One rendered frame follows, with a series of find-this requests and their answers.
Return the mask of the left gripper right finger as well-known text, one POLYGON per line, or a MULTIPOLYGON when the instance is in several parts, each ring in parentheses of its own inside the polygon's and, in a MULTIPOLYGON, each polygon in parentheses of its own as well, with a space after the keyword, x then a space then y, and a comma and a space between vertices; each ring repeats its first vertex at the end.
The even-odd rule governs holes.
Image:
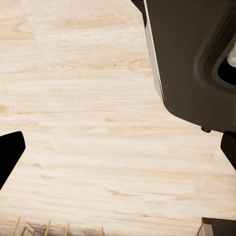
POLYGON ((220 147, 236 170, 236 132, 225 131, 220 147))

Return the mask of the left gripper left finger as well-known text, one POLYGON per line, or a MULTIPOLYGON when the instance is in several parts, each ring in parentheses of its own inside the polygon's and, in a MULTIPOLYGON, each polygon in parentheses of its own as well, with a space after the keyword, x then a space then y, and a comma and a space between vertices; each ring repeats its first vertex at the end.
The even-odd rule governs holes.
POLYGON ((0 190, 25 149, 21 131, 0 136, 0 190))

